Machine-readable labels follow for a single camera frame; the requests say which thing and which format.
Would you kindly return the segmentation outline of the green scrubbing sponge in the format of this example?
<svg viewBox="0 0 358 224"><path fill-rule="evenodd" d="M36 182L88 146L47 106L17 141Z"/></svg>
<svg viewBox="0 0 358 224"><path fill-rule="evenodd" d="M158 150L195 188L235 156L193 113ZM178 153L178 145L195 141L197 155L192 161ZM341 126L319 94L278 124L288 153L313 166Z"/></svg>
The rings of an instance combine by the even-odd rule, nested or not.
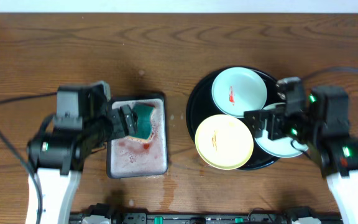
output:
<svg viewBox="0 0 358 224"><path fill-rule="evenodd" d="M145 104L136 104L133 107L133 112L137 116L137 131L135 134L130 135L131 139L139 141L148 141L152 135L152 114L154 107Z"/></svg>

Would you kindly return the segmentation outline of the yellow plate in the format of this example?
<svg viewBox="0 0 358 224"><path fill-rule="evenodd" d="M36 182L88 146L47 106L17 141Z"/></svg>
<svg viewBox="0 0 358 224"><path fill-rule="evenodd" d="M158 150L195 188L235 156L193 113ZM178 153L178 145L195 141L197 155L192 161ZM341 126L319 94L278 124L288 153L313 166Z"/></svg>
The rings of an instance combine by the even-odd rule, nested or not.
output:
<svg viewBox="0 0 358 224"><path fill-rule="evenodd" d="M245 165L254 150L254 138L239 119L226 114L206 118L195 133L200 157L210 166L234 170Z"/></svg>

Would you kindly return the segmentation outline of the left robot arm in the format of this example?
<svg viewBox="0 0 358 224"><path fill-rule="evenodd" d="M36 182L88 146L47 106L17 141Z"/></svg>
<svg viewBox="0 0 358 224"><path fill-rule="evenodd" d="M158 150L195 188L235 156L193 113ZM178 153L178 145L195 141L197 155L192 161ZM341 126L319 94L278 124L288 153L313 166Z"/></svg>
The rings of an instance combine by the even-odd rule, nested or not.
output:
<svg viewBox="0 0 358 224"><path fill-rule="evenodd" d="M26 223L68 223L85 159L104 143L135 134L137 115L129 105L111 108L109 85L62 85L57 111L28 142L29 178Z"/></svg>

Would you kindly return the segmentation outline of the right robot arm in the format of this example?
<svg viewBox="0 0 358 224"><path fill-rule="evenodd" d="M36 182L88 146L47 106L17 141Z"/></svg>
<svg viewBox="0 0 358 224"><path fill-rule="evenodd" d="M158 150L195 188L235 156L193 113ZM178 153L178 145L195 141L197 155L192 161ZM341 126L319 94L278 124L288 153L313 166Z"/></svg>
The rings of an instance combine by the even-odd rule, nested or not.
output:
<svg viewBox="0 0 358 224"><path fill-rule="evenodd" d="M270 140L292 138L308 146L328 184L343 223L358 223L358 138L351 136L349 97L333 85L320 85L306 95L298 77L276 83L285 103L270 110L244 112L253 137L263 131Z"/></svg>

